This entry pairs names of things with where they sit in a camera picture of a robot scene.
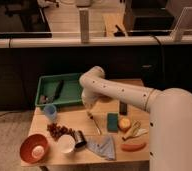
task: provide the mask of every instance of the metal cup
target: metal cup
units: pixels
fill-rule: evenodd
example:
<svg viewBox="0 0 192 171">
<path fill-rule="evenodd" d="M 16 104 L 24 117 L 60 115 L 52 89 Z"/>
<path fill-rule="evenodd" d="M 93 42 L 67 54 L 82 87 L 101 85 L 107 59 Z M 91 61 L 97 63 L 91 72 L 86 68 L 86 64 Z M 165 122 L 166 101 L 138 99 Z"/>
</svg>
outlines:
<svg viewBox="0 0 192 171">
<path fill-rule="evenodd" d="M 87 144 L 87 141 L 85 140 L 82 131 L 80 131 L 80 130 L 74 131 L 73 137 L 74 137 L 75 142 L 76 142 L 75 148 L 80 148 L 80 147 Z"/>
</svg>

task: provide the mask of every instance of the black object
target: black object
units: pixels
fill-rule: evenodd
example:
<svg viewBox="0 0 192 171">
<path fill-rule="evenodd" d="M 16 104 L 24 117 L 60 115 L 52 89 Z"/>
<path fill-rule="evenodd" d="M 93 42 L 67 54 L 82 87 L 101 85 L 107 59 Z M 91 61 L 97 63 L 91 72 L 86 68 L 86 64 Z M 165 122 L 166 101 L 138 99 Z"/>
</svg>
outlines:
<svg viewBox="0 0 192 171">
<path fill-rule="evenodd" d="M 127 104 L 121 101 L 119 103 L 119 114 L 127 115 Z"/>
<path fill-rule="evenodd" d="M 114 33 L 115 37 L 125 36 L 123 30 L 118 25 L 115 25 L 115 27 L 118 29 L 117 32 Z"/>
<path fill-rule="evenodd" d="M 46 95 L 43 95 L 43 94 L 40 95 L 39 103 L 40 104 L 52 103 L 55 99 L 58 99 L 63 85 L 64 85 L 64 81 L 60 80 L 58 82 L 58 85 L 56 86 L 54 94 L 51 97 L 47 97 Z"/>
<path fill-rule="evenodd" d="M 128 10 L 123 23 L 129 36 L 168 35 L 173 21 L 174 17 L 166 9 L 141 8 Z"/>
<path fill-rule="evenodd" d="M 58 85 L 56 86 L 56 89 L 55 89 L 53 96 L 48 97 L 47 103 L 52 103 L 55 99 L 59 98 L 63 85 L 64 85 L 64 81 L 60 80 L 58 82 Z"/>
<path fill-rule="evenodd" d="M 82 131 L 80 131 L 80 130 L 74 131 L 73 137 L 74 137 L 75 142 L 76 142 L 76 145 L 75 145 L 76 148 L 80 148 L 80 147 L 87 144 L 87 141 L 86 141 Z"/>
<path fill-rule="evenodd" d="M 164 8 L 168 0 L 131 0 L 126 1 L 128 8 Z"/>
</svg>

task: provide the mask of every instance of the cloth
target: cloth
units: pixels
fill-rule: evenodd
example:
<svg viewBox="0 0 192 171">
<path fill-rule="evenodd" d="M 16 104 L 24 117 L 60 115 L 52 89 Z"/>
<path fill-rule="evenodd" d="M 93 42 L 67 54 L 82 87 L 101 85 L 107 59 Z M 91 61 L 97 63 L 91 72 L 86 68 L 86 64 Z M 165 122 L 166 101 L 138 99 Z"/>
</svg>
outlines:
<svg viewBox="0 0 192 171">
<path fill-rule="evenodd" d="M 115 160 L 115 144 L 111 135 L 106 135 L 100 144 L 93 139 L 89 139 L 87 148 L 106 160 Z"/>
</svg>

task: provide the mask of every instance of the white cup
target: white cup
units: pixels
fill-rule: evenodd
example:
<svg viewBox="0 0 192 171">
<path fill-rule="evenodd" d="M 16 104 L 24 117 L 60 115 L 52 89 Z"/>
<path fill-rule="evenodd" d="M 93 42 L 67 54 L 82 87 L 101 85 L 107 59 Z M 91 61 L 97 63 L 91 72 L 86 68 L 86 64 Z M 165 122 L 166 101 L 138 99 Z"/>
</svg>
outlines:
<svg viewBox="0 0 192 171">
<path fill-rule="evenodd" d="M 62 154 L 72 154 L 75 149 L 74 138 L 71 135 L 62 135 L 58 140 L 58 149 Z"/>
</svg>

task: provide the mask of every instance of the green tray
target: green tray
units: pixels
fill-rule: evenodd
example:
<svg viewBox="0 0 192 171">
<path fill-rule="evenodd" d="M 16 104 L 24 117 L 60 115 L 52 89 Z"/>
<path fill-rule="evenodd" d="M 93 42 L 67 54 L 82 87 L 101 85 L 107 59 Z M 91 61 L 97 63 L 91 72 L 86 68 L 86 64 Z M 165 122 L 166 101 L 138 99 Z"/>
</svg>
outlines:
<svg viewBox="0 0 192 171">
<path fill-rule="evenodd" d="M 40 104 L 40 96 L 45 95 L 51 97 L 55 93 L 56 86 L 60 80 L 64 81 L 58 99 L 55 99 L 51 104 L 57 107 L 71 106 L 82 104 L 81 93 L 82 87 L 79 84 L 81 73 L 41 76 L 39 78 L 35 106 L 44 108 L 46 104 Z"/>
</svg>

